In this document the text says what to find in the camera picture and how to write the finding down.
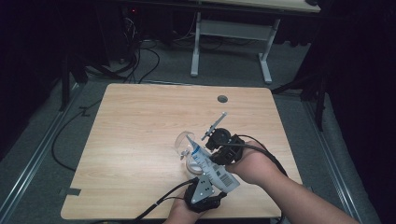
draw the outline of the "label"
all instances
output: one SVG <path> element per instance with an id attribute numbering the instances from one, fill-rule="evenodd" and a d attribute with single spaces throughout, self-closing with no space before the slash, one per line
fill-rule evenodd
<path id="1" fill-rule="evenodd" d="M 238 180 L 227 172 L 224 166 L 217 165 L 209 159 L 208 151 L 196 143 L 193 146 L 195 150 L 191 153 L 192 158 L 195 159 L 214 186 L 224 193 L 229 193 L 239 186 Z"/>

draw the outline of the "person's left hand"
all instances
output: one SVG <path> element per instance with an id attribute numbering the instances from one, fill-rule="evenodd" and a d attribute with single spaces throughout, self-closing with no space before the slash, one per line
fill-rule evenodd
<path id="1" fill-rule="evenodd" d="M 182 191 L 177 195 L 180 199 L 174 200 L 168 219 L 166 219 L 163 224 L 193 224 L 205 213 L 191 211 L 186 202 L 184 202 L 184 199 L 182 199 L 184 197 L 184 192 L 185 191 Z"/>

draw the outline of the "person's arm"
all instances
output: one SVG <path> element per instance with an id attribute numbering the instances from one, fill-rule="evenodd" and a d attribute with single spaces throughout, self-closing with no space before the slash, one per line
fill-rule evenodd
<path id="1" fill-rule="evenodd" d="M 255 142 L 250 145 L 261 147 Z M 262 153 L 245 148 L 239 162 L 226 166 L 249 184 L 264 189 L 291 223 L 358 223 L 355 219 L 283 175 Z"/>

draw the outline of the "gray carpet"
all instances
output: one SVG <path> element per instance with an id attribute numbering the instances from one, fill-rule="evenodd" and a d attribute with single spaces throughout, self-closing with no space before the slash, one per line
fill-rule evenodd
<path id="1" fill-rule="evenodd" d="M 260 43 L 249 45 L 257 49 Z M 154 46 L 153 42 L 144 46 Z M 214 48 L 216 44 L 207 44 Z M 198 77 L 190 77 L 192 46 L 166 47 L 156 45 L 161 57 L 159 66 L 145 79 L 195 85 L 266 87 L 274 89 L 291 81 L 297 72 L 308 47 L 292 48 L 288 44 L 272 47 L 268 64 L 273 76 L 273 84 L 265 85 L 256 54 L 244 53 L 240 47 L 223 44 L 218 49 L 203 49 Z M 135 71 L 136 79 L 146 74 L 157 62 L 155 54 L 141 50 L 141 62 Z M 105 77 L 90 76 L 90 81 L 82 89 L 81 95 L 70 107 L 65 121 L 81 111 L 81 106 L 89 106 L 100 100 L 106 86 L 114 82 Z M 326 165 L 315 126 L 298 92 L 287 91 L 275 95 L 282 123 L 297 162 L 304 185 L 317 195 L 343 208 L 332 176 Z M 61 87 L 56 86 L 51 97 L 32 116 L 29 126 L 19 141 L 0 162 L 0 199 L 3 202 L 11 192 L 23 168 L 34 154 L 48 127 L 58 114 L 61 100 Z M 58 158 L 71 167 L 77 167 L 79 157 L 88 138 L 98 105 L 87 111 L 88 117 L 78 116 L 59 135 L 55 149 Z M 367 199 L 353 163 L 349 158 L 329 101 L 326 101 L 323 135 L 336 158 L 337 165 L 351 190 L 362 223 L 380 223 L 374 208 Z M 60 217 L 64 202 L 63 189 L 70 186 L 73 173 L 58 165 L 50 151 L 39 166 L 32 182 L 15 208 L 9 223 L 89 223 L 89 221 L 67 221 Z"/>

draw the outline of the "table top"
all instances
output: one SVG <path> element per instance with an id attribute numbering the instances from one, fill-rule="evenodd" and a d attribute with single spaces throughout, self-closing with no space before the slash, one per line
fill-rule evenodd
<path id="1" fill-rule="evenodd" d="M 247 7 L 268 7 L 301 12 L 320 12 L 319 6 L 310 6 L 305 0 L 201 0 L 202 2 L 222 3 Z"/>
<path id="2" fill-rule="evenodd" d="M 228 98 L 220 103 L 218 96 Z M 265 88 L 110 84 L 82 153 L 62 217 L 135 218 L 165 193 L 190 179 L 176 153 L 178 135 L 201 137 L 222 112 L 218 128 L 247 134 L 264 143 L 291 179 L 302 183 L 272 93 Z M 259 187 L 240 181 L 203 218 L 279 217 L 280 210 Z M 178 195 L 184 189 L 172 195 Z M 167 218 L 166 200 L 146 218 Z"/>

